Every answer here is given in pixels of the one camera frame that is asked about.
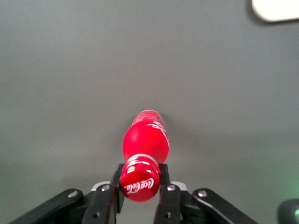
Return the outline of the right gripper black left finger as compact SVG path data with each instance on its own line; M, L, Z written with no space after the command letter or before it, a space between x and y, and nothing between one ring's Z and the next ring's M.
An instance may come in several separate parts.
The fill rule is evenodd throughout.
M120 176L124 164L117 166L110 181L96 183L91 191L91 201L88 204L83 224L115 224L116 216L121 212L124 195L120 188Z

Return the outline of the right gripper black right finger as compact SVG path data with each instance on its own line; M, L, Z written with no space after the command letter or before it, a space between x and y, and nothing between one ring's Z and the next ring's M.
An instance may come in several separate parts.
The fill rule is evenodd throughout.
M159 164L160 168L160 186L159 202L156 208L154 224L180 224L181 209L180 188L170 182L167 164Z

